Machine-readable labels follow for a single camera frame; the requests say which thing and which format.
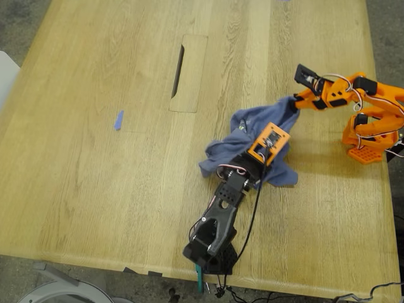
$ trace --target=crumpled cloth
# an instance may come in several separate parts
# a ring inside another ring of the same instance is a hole
[[[299,110],[293,111],[289,106],[291,100],[294,98],[285,97],[273,105],[235,112],[230,120],[231,134],[221,141],[212,141],[206,147],[205,153],[208,158],[199,163],[202,176],[208,177],[220,164],[227,164],[235,156],[246,151],[269,122],[288,133],[300,113]],[[276,186],[297,183],[297,173],[283,161],[288,150],[289,143],[274,158],[271,169],[264,176],[264,181]]]

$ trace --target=wood grain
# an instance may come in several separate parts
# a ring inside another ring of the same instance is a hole
[[[196,113],[169,110],[187,34],[208,37]],[[235,110],[302,90],[298,63],[374,78],[365,1],[53,0],[0,113],[0,254],[195,280],[181,252],[218,184],[199,172],[205,146]],[[387,166],[346,156],[351,113],[300,113],[299,183],[264,187],[231,285],[366,297],[399,279]]]

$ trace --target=blue tape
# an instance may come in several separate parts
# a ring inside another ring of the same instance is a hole
[[[119,112],[118,116],[116,117],[116,121],[115,121],[115,124],[114,124],[114,128],[115,128],[116,131],[121,129],[123,117],[124,117],[124,111],[121,110]]]

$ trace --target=floor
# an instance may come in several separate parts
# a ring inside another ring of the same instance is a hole
[[[0,50],[22,65],[30,44],[51,0],[0,0]],[[374,58],[379,81],[404,87],[404,1],[368,0]],[[404,218],[404,160],[395,158],[389,163],[391,194],[395,213]],[[398,247],[403,248],[404,220],[396,219]],[[0,256],[0,303],[18,302],[27,292],[46,282],[46,278],[32,270],[27,259]],[[106,285],[106,291],[116,297],[125,297],[135,303],[168,302],[169,289],[174,287],[180,302],[217,302],[210,294],[198,294],[195,282],[143,276],[132,273],[96,270],[55,264],[74,278],[97,285]],[[248,302],[268,296],[268,292],[235,288]],[[229,293],[221,302],[234,302]],[[330,300],[311,297],[278,299],[277,302],[320,303]]]

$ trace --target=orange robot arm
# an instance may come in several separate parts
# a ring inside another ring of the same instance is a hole
[[[398,130],[404,126],[404,89],[372,81],[364,73],[349,77],[337,74],[336,81],[318,76],[315,72],[298,65],[295,81],[307,87],[295,94],[293,106],[296,109],[324,110],[327,108],[356,103],[357,113],[353,115],[344,132],[342,141],[353,144],[356,150],[348,154],[361,163],[380,161],[381,154],[398,141]],[[363,101],[373,106],[362,109]]]

